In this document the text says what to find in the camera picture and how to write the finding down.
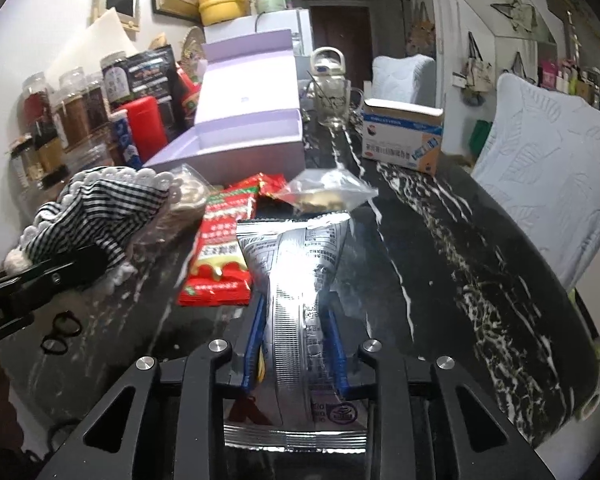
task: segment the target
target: gold picture frame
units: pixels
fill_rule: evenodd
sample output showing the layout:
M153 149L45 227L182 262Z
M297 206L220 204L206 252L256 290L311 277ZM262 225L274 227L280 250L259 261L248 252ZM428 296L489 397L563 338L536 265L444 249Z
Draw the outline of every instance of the gold picture frame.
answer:
M185 0L151 0L153 11L156 14L172 16L189 20L190 22L200 22L200 12L198 4L192 4Z

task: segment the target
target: screw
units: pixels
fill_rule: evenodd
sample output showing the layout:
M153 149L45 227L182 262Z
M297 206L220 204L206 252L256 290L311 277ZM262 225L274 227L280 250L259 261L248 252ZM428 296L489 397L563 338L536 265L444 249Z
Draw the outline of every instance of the screw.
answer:
M222 352L227 348L228 344L224 339L214 339L209 343L209 350L212 352Z
M362 348L367 352L379 352L382 348L382 343L378 339L367 339L362 343Z
M136 368L138 370L149 370L155 364L155 359L153 357L144 356L136 361Z
M451 370L451 368L456 366L456 362L448 355L441 355L436 359L436 364L443 370Z

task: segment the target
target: gingham fabric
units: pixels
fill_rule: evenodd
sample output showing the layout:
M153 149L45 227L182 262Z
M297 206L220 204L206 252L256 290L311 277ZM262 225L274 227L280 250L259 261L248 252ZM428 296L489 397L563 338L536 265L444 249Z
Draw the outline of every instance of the gingham fabric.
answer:
M72 183L73 180L62 190L59 202L69 193ZM132 235L155 218L169 193L115 180L99 179L83 184L66 210L62 211L63 207L56 202L40 207L36 216L58 217L21 249L37 264L54 254L96 244L107 253L108 269L112 269L125 259Z

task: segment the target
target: wooden door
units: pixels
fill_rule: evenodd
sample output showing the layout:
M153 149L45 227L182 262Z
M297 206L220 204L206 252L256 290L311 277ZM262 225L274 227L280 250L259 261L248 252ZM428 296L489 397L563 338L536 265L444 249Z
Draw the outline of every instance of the wooden door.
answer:
M371 81L373 49L368 7L311 7L314 48L332 46L344 54L347 78L362 90Z

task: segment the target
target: yellow saucepan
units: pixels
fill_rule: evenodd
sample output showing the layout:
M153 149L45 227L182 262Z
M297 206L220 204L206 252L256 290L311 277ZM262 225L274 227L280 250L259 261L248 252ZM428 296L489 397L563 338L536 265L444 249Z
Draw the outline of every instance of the yellow saucepan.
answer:
M198 0L203 25L226 22L247 15L244 0Z

